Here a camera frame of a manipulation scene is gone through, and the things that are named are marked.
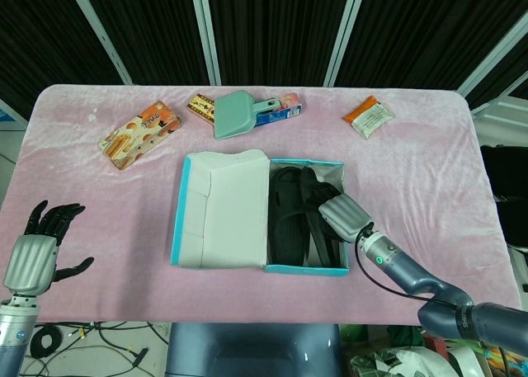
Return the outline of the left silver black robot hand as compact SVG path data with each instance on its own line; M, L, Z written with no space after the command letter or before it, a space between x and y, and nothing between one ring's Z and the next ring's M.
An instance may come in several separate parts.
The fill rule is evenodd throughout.
M76 266L59 269L57 259L70 224L85 207L79 203L47 210L41 201L30 213L26 228L12 249L3 286L16 296L38 297L50 286L86 271L94 262L84 259Z

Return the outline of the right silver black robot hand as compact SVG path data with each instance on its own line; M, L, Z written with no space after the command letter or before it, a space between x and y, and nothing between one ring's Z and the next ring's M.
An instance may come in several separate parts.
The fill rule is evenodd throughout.
M373 222L348 194L334 196L321 204L318 211L337 236L347 243L354 243L359 232Z

